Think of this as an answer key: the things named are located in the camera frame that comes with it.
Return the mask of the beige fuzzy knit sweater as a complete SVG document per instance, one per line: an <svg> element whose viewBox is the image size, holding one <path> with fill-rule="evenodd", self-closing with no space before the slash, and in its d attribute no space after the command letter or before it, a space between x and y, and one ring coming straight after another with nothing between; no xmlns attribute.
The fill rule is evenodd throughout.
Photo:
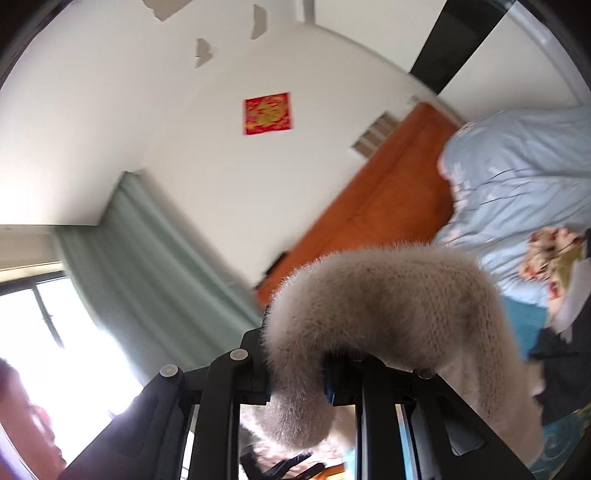
<svg viewBox="0 0 591 480"><path fill-rule="evenodd" d="M413 245L334 253L294 271L263 327L270 402L242 425L287 452L353 444L353 415L329 405L322 360L339 350L441 375L525 464L543 450L530 370L497 287L458 250Z"/></svg>

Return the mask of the black and white jacket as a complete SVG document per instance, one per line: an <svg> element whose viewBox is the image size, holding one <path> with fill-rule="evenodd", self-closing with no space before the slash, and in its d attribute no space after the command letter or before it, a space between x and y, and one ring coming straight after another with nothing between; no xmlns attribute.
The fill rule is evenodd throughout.
<svg viewBox="0 0 591 480"><path fill-rule="evenodd" d="M529 358L543 367L546 386L536 399L544 426L590 403L590 318L581 314L572 328L571 342L550 328L542 329L529 351Z"/></svg>

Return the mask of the teal floral bed blanket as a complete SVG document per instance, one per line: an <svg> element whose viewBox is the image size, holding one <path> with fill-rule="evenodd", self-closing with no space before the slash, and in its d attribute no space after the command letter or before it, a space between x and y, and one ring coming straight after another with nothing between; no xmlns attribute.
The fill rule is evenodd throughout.
<svg viewBox="0 0 591 480"><path fill-rule="evenodd" d="M537 479L552 479L590 427L590 306L566 340L545 326L546 309L510 297L502 301L522 358L542 368L545 388L535 399L543 408L544 445L531 471Z"/></svg>

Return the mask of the green curtain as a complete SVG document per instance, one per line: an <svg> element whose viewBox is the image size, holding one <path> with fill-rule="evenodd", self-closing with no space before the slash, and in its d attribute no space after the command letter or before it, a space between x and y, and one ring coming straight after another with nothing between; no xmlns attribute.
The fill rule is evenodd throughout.
<svg viewBox="0 0 591 480"><path fill-rule="evenodd" d="M141 384L165 364L207 366L262 323L249 289L139 174L120 177L97 225L56 226L52 237L92 320Z"/></svg>

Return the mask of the orange wooden headboard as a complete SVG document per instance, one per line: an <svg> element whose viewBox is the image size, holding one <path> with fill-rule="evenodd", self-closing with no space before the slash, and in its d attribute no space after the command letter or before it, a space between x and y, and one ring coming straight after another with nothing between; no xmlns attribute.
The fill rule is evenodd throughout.
<svg viewBox="0 0 591 480"><path fill-rule="evenodd" d="M328 209L256 287L260 305L291 271L322 255L404 242L427 243L453 214L438 160L457 126L428 103L408 114Z"/></svg>

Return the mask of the light blue floral quilt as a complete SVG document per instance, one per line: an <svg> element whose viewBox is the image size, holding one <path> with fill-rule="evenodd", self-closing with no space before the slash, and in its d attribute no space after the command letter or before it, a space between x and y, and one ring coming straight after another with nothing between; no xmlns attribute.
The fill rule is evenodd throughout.
<svg viewBox="0 0 591 480"><path fill-rule="evenodd" d="M463 126L438 169L454 213L436 242L475 256L503 295L544 307L548 290L520 278L530 236L590 225L590 109L505 110Z"/></svg>

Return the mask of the black glass wardrobe strip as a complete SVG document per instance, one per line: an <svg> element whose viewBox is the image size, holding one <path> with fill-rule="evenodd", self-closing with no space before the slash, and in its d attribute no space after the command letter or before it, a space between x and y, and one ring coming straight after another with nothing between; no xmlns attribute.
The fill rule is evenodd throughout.
<svg viewBox="0 0 591 480"><path fill-rule="evenodd" d="M513 1L448 0L410 74L441 93L493 31Z"/></svg>

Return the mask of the red fu wall decoration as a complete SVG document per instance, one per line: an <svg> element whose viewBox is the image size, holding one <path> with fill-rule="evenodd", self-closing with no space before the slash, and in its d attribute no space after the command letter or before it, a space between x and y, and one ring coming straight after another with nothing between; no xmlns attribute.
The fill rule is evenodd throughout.
<svg viewBox="0 0 591 480"><path fill-rule="evenodd" d="M259 135L291 129L290 93L277 93L245 99L243 133Z"/></svg>

